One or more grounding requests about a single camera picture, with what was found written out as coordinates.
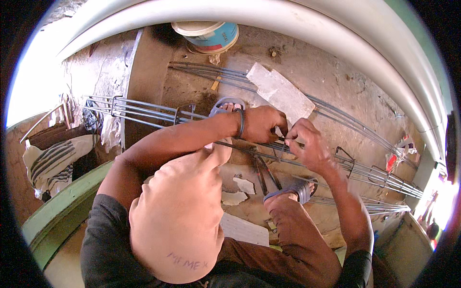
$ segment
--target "black shirt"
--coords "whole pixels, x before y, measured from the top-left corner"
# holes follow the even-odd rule
[[[365,287],[371,255],[357,251],[344,262],[335,287]],[[98,194],[89,213],[80,251],[85,287],[302,287],[285,277],[247,266],[220,261],[199,281],[169,284],[156,279],[131,252],[126,209],[113,197]]]

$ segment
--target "bucket lid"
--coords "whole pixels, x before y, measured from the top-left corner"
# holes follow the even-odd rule
[[[200,36],[215,31],[225,22],[213,21],[185,21],[185,22],[172,22],[173,29],[184,36]]]

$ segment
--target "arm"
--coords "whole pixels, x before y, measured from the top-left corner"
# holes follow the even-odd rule
[[[285,114],[269,106],[248,109],[244,116],[242,138],[245,140],[274,141],[277,135],[271,129],[275,126],[284,134],[288,132]],[[157,130],[115,158],[98,194],[114,197],[129,210],[132,201],[142,192],[144,179],[153,175],[163,164],[197,151],[206,144],[236,136],[239,129],[240,114],[233,112]]]
[[[305,141],[304,149],[294,140]],[[370,216],[360,196],[352,191],[349,180],[338,162],[331,156],[325,139],[307,119],[298,120],[287,134],[287,145],[306,167],[321,175],[330,186],[338,209],[339,223],[347,244],[346,257],[355,251],[373,250],[373,230]]]

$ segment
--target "striped cloth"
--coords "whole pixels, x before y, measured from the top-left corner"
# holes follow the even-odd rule
[[[84,135],[59,142],[42,151],[29,146],[23,155],[27,177],[35,189],[35,196],[41,199],[49,191],[53,197],[72,182],[72,163],[88,154],[99,141],[98,135]]]

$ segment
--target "black wristband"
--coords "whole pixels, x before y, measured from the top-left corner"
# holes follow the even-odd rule
[[[234,109],[234,111],[238,111],[240,113],[240,130],[238,132],[237,138],[240,139],[240,137],[243,134],[243,128],[245,127],[245,117],[243,116],[243,110],[240,108]]]

